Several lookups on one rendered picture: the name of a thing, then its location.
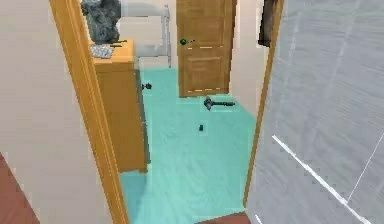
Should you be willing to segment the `dark long object on floor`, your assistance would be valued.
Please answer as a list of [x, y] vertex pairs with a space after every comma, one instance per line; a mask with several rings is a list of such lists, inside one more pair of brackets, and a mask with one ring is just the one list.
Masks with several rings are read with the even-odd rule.
[[213, 106], [220, 105], [220, 106], [234, 106], [234, 102], [217, 102], [213, 101], [210, 97], [206, 97], [206, 99], [203, 102], [204, 106], [208, 111], [212, 109]]

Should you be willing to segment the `white metal frame furniture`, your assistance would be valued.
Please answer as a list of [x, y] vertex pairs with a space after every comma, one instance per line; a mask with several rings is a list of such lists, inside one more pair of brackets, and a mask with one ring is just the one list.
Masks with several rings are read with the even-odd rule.
[[119, 31], [123, 39], [132, 39], [139, 58], [163, 57], [172, 66], [170, 9], [150, 2], [124, 0]]

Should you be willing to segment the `wooden chest of drawers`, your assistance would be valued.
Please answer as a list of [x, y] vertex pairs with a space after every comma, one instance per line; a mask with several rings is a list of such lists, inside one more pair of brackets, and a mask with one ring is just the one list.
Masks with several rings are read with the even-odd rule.
[[146, 173], [150, 163], [138, 57], [132, 39], [113, 47], [109, 59], [94, 58], [98, 85], [118, 171]]

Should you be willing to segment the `grey open room door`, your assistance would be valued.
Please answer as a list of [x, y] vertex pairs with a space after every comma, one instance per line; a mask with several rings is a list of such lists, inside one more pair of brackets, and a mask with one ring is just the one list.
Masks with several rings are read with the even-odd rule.
[[384, 0], [285, 0], [246, 213], [384, 224]]

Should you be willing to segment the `wooden room door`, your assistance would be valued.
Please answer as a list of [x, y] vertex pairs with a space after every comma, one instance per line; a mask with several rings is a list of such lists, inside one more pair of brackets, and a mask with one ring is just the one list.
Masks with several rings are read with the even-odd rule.
[[227, 94], [237, 0], [176, 0], [181, 98]]

